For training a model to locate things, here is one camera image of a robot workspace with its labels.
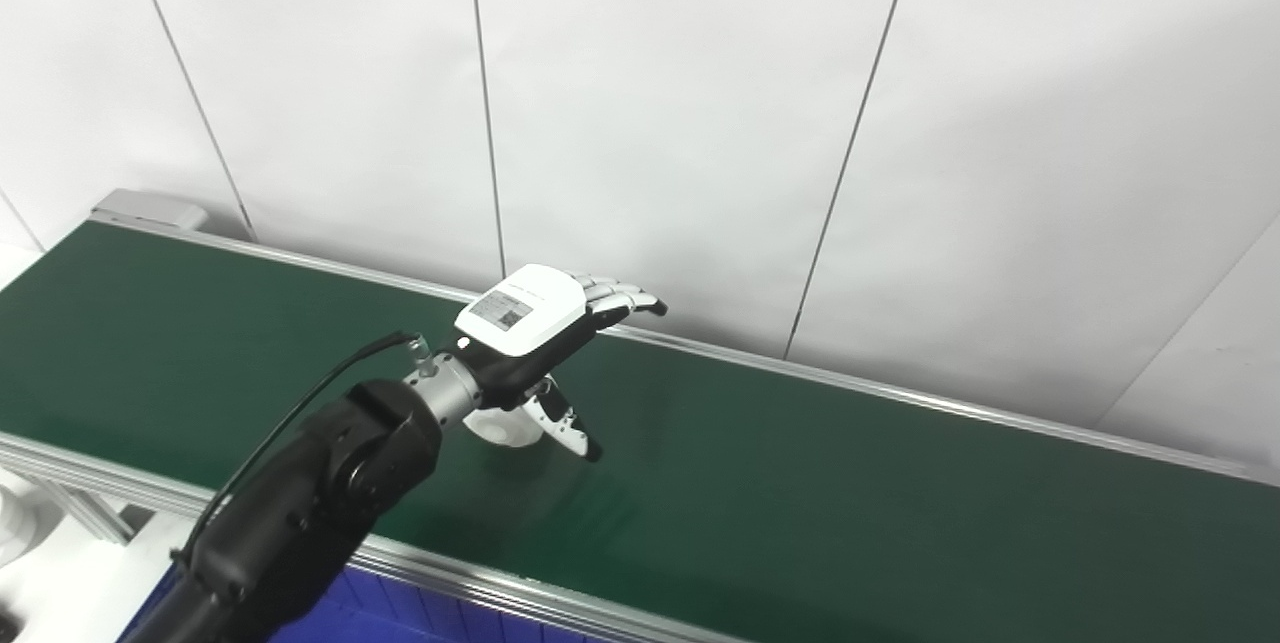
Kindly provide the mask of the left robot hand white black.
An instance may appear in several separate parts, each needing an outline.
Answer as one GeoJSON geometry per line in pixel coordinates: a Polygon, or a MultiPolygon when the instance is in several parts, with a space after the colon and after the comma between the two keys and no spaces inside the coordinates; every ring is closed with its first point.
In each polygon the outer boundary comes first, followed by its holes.
{"type": "Polygon", "coordinates": [[[465,307],[448,352],[477,384],[463,424],[481,439],[520,448],[548,437],[589,462],[602,447],[589,435],[553,371],[635,313],[668,306],[640,286],[609,277],[527,264],[465,307]]]}

